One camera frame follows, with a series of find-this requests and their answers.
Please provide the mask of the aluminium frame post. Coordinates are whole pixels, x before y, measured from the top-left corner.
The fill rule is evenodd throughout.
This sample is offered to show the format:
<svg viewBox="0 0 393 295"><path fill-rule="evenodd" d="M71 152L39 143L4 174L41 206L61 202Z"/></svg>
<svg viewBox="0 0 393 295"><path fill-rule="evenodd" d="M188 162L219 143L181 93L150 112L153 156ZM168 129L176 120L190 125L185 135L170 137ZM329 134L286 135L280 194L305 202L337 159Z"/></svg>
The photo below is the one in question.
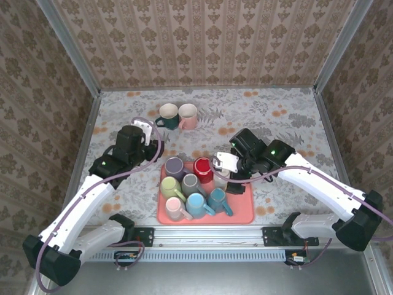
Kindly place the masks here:
<svg viewBox="0 0 393 295"><path fill-rule="evenodd" d="M362 20L366 16L373 0L356 0L351 13L348 15L335 44L333 45L320 73L314 83L316 93L321 93L328 83L331 75L343 57L346 49L352 41Z"/></svg>
<svg viewBox="0 0 393 295"><path fill-rule="evenodd" d="M64 49L69 55L74 66L78 70L86 87L90 91L93 98L98 98L100 86L94 77L92 70L89 68L86 59L83 57L77 42L72 38L71 31L67 28L63 18L57 11L52 0L36 0L46 19L52 26L55 34L62 43Z"/></svg>

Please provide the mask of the cream white mug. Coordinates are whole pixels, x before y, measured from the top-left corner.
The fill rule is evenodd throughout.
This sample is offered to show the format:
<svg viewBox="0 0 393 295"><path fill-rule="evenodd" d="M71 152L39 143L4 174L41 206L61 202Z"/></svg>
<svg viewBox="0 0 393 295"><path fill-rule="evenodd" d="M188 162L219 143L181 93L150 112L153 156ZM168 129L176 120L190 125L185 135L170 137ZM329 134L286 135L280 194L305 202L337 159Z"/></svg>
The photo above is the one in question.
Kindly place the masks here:
<svg viewBox="0 0 393 295"><path fill-rule="evenodd" d="M218 177L218 175L223 176L224 178L229 178L230 170L226 170L226 169L217 170L216 174L214 174L213 177L215 188L221 188L223 191L226 191L228 182Z"/></svg>

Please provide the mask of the grey mug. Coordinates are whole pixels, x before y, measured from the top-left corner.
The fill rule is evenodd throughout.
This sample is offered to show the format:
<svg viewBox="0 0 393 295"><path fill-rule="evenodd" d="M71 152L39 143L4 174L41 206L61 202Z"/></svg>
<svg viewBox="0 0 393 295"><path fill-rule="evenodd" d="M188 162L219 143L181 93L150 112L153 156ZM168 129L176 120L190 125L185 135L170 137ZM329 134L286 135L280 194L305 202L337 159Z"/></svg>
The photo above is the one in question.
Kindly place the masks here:
<svg viewBox="0 0 393 295"><path fill-rule="evenodd" d="M182 193L189 197L193 193L199 193L203 197L207 197L206 191L203 189L200 180L193 173L186 174L181 182Z"/></svg>

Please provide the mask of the salmon pink mug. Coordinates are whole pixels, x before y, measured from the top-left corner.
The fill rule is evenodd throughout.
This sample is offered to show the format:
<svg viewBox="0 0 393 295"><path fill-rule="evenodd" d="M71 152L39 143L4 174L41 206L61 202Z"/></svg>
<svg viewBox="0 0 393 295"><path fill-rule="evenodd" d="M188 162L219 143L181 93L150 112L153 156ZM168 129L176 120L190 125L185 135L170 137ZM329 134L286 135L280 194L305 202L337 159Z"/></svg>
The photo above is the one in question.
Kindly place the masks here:
<svg viewBox="0 0 393 295"><path fill-rule="evenodd" d="M193 130L197 125L197 107L194 104L183 104L179 108L179 128L181 130Z"/></svg>

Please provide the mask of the small circuit board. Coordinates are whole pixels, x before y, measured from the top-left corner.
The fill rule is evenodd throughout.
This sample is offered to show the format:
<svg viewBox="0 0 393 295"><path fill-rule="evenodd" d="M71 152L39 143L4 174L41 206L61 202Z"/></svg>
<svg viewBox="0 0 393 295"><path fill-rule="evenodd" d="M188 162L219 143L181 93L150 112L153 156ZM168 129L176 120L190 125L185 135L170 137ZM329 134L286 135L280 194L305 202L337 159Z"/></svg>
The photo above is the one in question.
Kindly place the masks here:
<svg viewBox="0 0 393 295"><path fill-rule="evenodd" d="M114 259L120 267L129 267L139 256L139 251L116 251Z"/></svg>
<svg viewBox="0 0 393 295"><path fill-rule="evenodd" d="M285 251L285 258L284 263L288 266L303 266L310 261L308 253L305 250Z"/></svg>

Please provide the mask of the light green mug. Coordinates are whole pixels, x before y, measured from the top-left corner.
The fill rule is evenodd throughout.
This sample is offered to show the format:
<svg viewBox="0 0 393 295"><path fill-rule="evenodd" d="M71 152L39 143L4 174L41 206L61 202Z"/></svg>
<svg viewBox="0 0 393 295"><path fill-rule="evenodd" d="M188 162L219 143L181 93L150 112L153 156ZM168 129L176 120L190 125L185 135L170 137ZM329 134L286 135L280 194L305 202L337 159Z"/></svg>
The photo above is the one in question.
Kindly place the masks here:
<svg viewBox="0 0 393 295"><path fill-rule="evenodd" d="M164 177L160 183L160 193L165 200L171 197L179 198L181 201L186 202L186 197L182 193L179 181L172 177Z"/></svg>

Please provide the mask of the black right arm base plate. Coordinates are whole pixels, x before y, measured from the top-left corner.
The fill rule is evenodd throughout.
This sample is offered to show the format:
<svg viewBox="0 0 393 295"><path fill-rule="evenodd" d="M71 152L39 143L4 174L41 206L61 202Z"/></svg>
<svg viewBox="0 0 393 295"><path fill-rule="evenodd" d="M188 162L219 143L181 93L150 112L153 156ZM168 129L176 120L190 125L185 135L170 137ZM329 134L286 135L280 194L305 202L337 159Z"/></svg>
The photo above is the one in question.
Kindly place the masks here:
<svg viewBox="0 0 393 295"><path fill-rule="evenodd" d="M292 229L283 230L281 227L263 227L263 244L269 246L319 246L319 239L315 237L301 238Z"/></svg>

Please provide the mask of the red mug with black handle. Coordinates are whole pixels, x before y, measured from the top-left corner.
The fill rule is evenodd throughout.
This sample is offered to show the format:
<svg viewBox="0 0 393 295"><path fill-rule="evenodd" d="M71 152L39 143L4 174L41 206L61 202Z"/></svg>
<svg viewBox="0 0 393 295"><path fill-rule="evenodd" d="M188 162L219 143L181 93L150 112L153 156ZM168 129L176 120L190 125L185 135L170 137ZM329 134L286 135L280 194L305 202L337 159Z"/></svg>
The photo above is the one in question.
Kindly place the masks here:
<svg viewBox="0 0 393 295"><path fill-rule="evenodd" d="M213 180L214 174L209 166L209 159L207 157L199 157L194 161L193 172L202 184L209 183Z"/></svg>

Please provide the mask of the dark green mug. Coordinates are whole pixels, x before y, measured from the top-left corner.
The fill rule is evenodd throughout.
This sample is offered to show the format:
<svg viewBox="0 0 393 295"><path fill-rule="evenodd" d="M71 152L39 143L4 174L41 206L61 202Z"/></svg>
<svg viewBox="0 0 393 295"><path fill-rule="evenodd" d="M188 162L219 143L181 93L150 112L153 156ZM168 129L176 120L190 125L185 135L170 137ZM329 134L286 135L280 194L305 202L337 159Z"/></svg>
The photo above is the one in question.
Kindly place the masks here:
<svg viewBox="0 0 393 295"><path fill-rule="evenodd" d="M175 130L179 126L179 109L175 104L167 103L160 107L159 118L155 120L157 127Z"/></svg>

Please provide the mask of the aluminium mounting rail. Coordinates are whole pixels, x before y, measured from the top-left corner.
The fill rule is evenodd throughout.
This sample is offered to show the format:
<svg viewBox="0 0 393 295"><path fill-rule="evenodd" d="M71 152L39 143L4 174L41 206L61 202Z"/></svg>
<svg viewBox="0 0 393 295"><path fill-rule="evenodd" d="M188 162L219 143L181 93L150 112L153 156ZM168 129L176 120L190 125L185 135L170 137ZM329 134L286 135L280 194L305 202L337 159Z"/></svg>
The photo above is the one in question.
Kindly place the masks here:
<svg viewBox="0 0 393 295"><path fill-rule="evenodd" d="M258 247L260 226L161 226L154 232L154 247Z"/></svg>

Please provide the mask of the pale pink mug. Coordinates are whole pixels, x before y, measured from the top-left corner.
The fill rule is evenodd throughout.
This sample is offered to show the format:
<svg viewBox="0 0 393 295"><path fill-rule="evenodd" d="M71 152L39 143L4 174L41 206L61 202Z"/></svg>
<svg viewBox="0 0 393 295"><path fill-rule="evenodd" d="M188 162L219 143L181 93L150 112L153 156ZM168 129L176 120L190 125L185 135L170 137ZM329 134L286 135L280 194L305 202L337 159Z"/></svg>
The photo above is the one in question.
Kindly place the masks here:
<svg viewBox="0 0 393 295"><path fill-rule="evenodd" d="M183 219L192 220L193 217L187 212L185 204L177 197L170 197L165 203L167 217L172 221L181 221Z"/></svg>

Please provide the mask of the aluminium table side rail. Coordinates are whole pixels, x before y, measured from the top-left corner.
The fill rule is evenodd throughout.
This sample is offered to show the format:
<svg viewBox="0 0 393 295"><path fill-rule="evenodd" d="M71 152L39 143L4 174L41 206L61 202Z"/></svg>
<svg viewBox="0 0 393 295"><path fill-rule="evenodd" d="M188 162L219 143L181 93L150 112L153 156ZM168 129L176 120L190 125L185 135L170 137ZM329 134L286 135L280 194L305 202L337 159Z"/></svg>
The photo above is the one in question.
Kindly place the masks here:
<svg viewBox="0 0 393 295"><path fill-rule="evenodd" d="M84 169L84 163L88 154L88 148L90 146L91 137L93 135L93 130L98 117L100 104L100 97L97 97L93 100L85 131L77 154L76 163L74 165L68 189L64 198L64 207L69 203L69 201L73 198L73 196L78 190L80 179L82 177L82 172Z"/></svg>
<svg viewBox="0 0 393 295"><path fill-rule="evenodd" d="M318 108L318 111L319 111L319 114L321 117L321 121L322 121L324 130L325 130L327 141L328 141L331 153L332 153L332 157L335 162L338 177L342 183L350 185L350 180L349 180L348 174L346 172L342 156L340 154L338 143L335 138L335 134L334 134L334 131L333 131L330 119L329 119L327 109L326 109L324 101L323 101L323 97L320 92L317 92L316 90L313 90L313 92L314 92L314 98L316 101L316 105L317 105L317 108Z"/></svg>

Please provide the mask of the teal blue mug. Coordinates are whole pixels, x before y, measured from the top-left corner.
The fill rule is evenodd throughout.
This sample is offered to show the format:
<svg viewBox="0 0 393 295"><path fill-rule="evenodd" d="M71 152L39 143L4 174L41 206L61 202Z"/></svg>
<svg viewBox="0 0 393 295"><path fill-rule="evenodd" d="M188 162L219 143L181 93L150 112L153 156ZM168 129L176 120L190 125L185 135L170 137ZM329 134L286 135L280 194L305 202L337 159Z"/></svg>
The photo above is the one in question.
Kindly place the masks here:
<svg viewBox="0 0 393 295"><path fill-rule="evenodd" d="M225 213L228 216L233 216L227 195L221 188L218 187L211 191L207 203L216 213Z"/></svg>

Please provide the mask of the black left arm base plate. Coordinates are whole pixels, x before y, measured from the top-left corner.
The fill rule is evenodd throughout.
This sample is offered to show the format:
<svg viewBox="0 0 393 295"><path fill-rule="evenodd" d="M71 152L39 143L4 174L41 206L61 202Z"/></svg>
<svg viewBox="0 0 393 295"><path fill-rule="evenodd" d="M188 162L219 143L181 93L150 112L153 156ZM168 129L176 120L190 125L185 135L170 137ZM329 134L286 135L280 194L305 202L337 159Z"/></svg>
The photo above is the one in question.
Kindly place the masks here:
<svg viewBox="0 0 393 295"><path fill-rule="evenodd" d="M135 227L133 240L142 242L145 247L153 247L155 229L153 227Z"/></svg>

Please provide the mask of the light blue mug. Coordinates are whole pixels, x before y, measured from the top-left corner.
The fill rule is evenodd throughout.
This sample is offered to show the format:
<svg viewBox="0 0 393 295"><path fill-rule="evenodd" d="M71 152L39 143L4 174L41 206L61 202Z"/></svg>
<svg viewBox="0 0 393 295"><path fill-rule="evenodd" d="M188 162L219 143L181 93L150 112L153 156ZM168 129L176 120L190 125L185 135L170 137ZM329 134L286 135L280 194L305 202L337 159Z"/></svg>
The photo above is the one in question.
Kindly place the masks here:
<svg viewBox="0 0 393 295"><path fill-rule="evenodd" d="M215 216L216 212L207 204L200 193L192 193L186 201L186 210L194 219L201 219L206 215Z"/></svg>

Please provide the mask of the purple mug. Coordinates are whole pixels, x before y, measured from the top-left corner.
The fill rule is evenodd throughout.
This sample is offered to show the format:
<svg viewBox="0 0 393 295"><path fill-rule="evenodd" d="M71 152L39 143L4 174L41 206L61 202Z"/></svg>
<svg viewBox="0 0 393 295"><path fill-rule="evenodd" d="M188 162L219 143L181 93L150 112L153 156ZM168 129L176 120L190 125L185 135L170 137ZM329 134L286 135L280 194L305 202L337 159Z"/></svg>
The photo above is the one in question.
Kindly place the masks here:
<svg viewBox="0 0 393 295"><path fill-rule="evenodd" d="M191 171L185 167L184 162L178 157L169 158L165 164L166 176L175 178L178 182L182 182L185 175L190 174Z"/></svg>

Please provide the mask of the floral patterned tablecloth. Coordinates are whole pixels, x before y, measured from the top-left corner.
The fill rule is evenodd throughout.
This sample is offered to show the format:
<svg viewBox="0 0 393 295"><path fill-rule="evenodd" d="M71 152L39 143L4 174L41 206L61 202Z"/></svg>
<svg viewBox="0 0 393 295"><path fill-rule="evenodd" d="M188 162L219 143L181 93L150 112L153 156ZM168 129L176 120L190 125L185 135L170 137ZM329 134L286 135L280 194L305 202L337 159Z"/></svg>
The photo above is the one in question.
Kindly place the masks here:
<svg viewBox="0 0 393 295"><path fill-rule="evenodd" d="M310 88L185 89L133 92L103 92L93 134L84 162L88 171L93 161L114 144L117 132L136 116L155 120L167 103L191 103L197 108L194 130L159 130L165 142L162 158L140 173L131 175L98 207L89 225L104 224L120 213L136 224L156 226L160 169L166 159L185 162L230 150L230 138L248 128L265 143L281 140L307 161L337 177L337 168Z"/></svg>

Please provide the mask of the pink plastic tray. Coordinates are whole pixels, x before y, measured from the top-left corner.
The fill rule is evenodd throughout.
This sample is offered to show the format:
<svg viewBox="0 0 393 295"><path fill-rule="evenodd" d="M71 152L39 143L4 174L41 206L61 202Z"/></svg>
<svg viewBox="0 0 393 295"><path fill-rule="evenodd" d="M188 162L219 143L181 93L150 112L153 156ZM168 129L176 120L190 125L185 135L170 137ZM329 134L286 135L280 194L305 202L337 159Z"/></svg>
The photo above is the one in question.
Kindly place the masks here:
<svg viewBox="0 0 393 295"><path fill-rule="evenodd" d="M166 214L164 198L161 191L158 195L157 219L161 224L167 226L223 226L223 225L245 225L250 224L255 217L254 198L252 195L252 186L250 183L243 184L245 191L243 194L226 193L227 201L233 211L233 216L226 213L218 213L215 216L205 215L200 219L183 219L172 221Z"/></svg>

